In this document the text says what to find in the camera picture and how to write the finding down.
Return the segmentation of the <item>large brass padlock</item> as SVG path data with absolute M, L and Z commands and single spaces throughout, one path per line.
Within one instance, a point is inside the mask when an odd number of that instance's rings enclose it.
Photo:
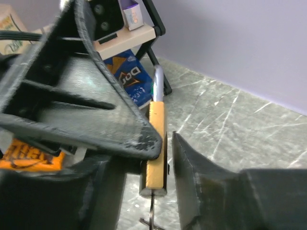
M 149 105 L 149 122 L 155 128 L 157 144 L 152 160 L 142 163 L 140 196 L 148 199 L 167 194 L 167 122 L 164 103 L 164 71 L 160 65 L 154 67 L 152 101 Z

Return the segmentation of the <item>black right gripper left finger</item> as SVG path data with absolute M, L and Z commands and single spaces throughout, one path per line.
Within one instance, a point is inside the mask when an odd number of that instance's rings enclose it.
M 54 174 L 0 172 L 3 230 L 114 230 L 126 178 L 122 159 L 86 158 Z

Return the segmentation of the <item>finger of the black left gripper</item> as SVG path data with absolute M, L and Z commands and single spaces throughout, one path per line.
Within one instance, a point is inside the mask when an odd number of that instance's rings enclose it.
M 96 51 L 95 27 L 89 0 L 65 3 L 46 33 L 75 29 L 96 67 L 96 78 L 27 79 L 34 65 L 23 63 L 26 55 L 19 55 L 0 79 L 0 127 L 50 154 L 84 147 L 153 159 L 158 135 Z

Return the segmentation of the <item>black frame wooden shelf rack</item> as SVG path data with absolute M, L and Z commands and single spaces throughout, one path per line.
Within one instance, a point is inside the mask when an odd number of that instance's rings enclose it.
M 165 34 L 166 29 L 153 1 L 144 0 L 143 3 L 154 25 L 145 24 L 133 31 L 123 28 L 109 38 L 95 41 L 94 46 L 103 59 L 140 46 L 136 54 L 138 60 L 141 60 L 147 54 L 153 65 L 159 64 L 152 46 L 160 36 Z

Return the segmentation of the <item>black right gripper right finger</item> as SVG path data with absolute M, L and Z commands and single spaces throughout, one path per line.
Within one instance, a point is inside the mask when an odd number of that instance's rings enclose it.
M 180 226 L 183 230 L 304 230 L 305 169 L 249 168 L 231 172 L 172 137 Z

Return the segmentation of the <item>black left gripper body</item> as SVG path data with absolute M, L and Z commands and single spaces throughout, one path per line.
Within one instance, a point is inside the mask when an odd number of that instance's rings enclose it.
M 0 36 L 14 35 L 11 44 L 0 54 L 0 78 L 25 54 L 23 63 L 32 63 L 27 79 L 95 79 L 96 67 L 77 31 L 70 28 L 46 33 L 1 31 Z

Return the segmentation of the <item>purple white small box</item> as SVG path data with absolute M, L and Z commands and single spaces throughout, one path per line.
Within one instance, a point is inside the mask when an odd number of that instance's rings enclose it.
M 120 0 L 124 24 L 129 31 L 138 29 L 144 25 L 140 5 L 135 0 Z

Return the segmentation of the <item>small silver key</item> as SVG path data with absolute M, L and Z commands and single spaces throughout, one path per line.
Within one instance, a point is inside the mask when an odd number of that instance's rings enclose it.
M 154 193 L 151 194 L 151 205 L 149 211 L 149 220 L 145 220 L 144 218 L 140 218 L 139 222 L 149 228 L 149 230 L 164 230 L 164 228 L 155 225 L 154 223 Z

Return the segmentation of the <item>blue doritos bag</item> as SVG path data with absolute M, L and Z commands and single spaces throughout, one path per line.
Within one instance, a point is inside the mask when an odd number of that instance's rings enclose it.
M 108 70 L 140 108 L 152 100 L 152 78 L 129 49 L 104 60 Z

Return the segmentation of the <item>orange snack bag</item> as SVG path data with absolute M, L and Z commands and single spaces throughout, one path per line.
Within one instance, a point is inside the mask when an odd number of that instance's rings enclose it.
M 64 158 L 62 151 L 59 156 L 53 156 L 14 138 L 0 160 L 0 168 L 28 172 L 60 171 Z

